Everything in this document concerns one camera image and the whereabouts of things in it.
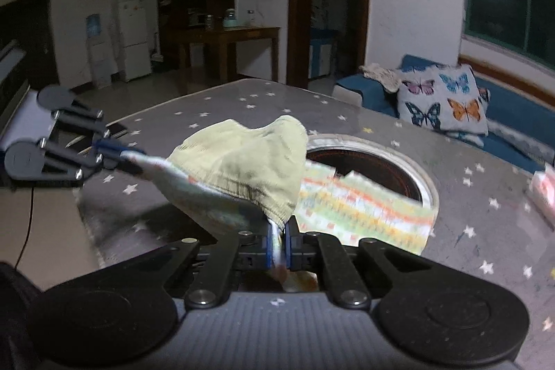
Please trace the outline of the colourful patterned child garment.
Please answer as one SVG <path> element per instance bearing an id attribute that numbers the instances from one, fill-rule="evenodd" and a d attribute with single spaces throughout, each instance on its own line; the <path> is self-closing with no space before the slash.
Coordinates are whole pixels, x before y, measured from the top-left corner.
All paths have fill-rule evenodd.
<path id="1" fill-rule="evenodd" d="M 309 136 L 302 123 L 282 115 L 249 129 L 228 119 L 199 130 L 167 158 L 136 149 L 123 157 L 136 163 L 141 178 L 174 207 L 219 238 L 231 231 L 275 227 L 269 274 L 287 292 L 314 291 L 312 272 L 286 267 L 285 226 L 294 216 L 304 232 L 314 229 L 355 246 L 376 236 L 420 255 L 438 214 L 437 204 L 398 195 L 351 170 L 339 175 L 307 158 Z"/>

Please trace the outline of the white refrigerator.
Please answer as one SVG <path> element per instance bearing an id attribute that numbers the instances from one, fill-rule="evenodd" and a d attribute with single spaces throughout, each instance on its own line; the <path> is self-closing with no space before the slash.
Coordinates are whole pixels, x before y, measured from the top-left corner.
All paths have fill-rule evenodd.
<path id="1" fill-rule="evenodd" d="M 145 8 L 140 0 L 119 0 L 119 35 L 126 82 L 152 73 Z"/>

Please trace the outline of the pink tissue pack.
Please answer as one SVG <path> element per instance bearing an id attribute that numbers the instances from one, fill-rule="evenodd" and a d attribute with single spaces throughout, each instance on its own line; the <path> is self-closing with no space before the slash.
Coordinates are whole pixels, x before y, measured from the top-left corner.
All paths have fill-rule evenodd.
<path id="1" fill-rule="evenodd" d="M 528 197 L 537 210 L 551 224 L 555 223 L 555 174 L 554 167 L 546 164 L 542 171 L 536 171 L 529 183 Z"/>

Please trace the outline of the grey star tablecloth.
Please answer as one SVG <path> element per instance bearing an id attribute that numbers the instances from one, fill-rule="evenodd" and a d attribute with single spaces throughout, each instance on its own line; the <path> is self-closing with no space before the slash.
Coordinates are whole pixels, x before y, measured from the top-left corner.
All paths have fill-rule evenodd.
<path id="1" fill-rule="evenodd" d="M 451 136 L 321 94 L 243 80 L 125 117 L 122 140 L 193 175 L 271 173 L 301 231 L 376 236 L 514 291 L 531 315 L 518 362 L 554 365 L 554 233 L 531 171 Z"/>

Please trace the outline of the dark wooden side table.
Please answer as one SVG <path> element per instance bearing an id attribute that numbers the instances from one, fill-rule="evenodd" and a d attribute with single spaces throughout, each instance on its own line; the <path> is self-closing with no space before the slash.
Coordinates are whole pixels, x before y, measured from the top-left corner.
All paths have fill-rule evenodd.
<path id="1" fill-rule="evenodd" d="M 271 41 L 271 81 L 279 81 L 279 27 L 262 26 L 238 26 L 221 29 L 207 29 L 202 27 L 187 28 L 178 33 L 177 42 L 180 50 L 185 55 L 181 59 L 186 63 L 190 57 L 190 45 L 192 43 L 209 45 L 215 49 L 219 82 L 227 84 L 238 77 L 235 65 L 230 65 L 230 49 L 236 49 L 240 42 L 270 40 Z"/>

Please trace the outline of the water dispenser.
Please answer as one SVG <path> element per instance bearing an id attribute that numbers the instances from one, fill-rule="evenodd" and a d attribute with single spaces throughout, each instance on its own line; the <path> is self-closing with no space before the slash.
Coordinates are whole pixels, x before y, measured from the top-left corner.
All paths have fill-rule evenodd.
<path id="1" fill-rule="evenodd" d="M 108 46 L 98 13 L 86 17 L 86 50 L 93 85 L 96 88 L 111 85 Z"/>

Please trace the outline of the dark window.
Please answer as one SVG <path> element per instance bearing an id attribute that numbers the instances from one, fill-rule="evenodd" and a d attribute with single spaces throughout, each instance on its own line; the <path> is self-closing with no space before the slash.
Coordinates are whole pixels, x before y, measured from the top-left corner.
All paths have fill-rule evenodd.
<path id="1" fill-rule="evenodd" d="M 467 0 L 465 32 L 554 68 L 554 0 Z"/>

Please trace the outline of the butterfly print pillow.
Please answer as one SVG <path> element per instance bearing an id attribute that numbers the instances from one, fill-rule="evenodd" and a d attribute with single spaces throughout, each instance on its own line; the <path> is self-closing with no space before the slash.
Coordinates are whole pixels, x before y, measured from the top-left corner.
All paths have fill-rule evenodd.
<path id="1" fill-rule="evenodd" d="M 401 120 L 434 131 L 488 133 L 485 108 L 471 66 L 400 69 Z"/>

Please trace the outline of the crumpled beige cloth on sofa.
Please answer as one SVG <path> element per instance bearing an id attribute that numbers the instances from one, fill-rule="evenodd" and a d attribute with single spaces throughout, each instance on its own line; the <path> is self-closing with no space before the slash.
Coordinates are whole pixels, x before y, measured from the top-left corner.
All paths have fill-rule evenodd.
<path id="1" fill-rule="evenodd" d="M 377 63 L 359 66 L 358 69 L 364 78 L 379 82 L 387 93 L 394 94 L 399 91 L 401 79 L 396 70 L 385 69 Z"/>

